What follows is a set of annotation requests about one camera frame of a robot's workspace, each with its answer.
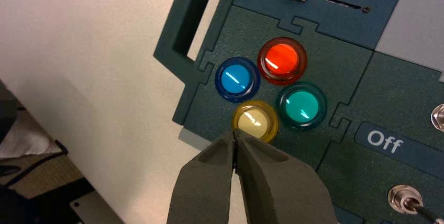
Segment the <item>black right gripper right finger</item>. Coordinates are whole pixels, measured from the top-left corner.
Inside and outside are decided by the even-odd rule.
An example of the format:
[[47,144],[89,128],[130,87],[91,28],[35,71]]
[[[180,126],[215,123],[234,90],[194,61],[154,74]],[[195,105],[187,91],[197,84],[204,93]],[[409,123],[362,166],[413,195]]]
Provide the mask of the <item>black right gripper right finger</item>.
[[329,191],[301,160],[235,130],[248,223],[337,223]]

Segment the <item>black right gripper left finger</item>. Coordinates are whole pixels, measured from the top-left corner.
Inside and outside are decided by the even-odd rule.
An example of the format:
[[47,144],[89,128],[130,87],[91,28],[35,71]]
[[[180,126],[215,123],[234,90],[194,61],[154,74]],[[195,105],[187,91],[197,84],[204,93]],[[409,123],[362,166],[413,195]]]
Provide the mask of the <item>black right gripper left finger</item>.
[[226,131],[181,168],[167,223],[228,223],[235,142]]

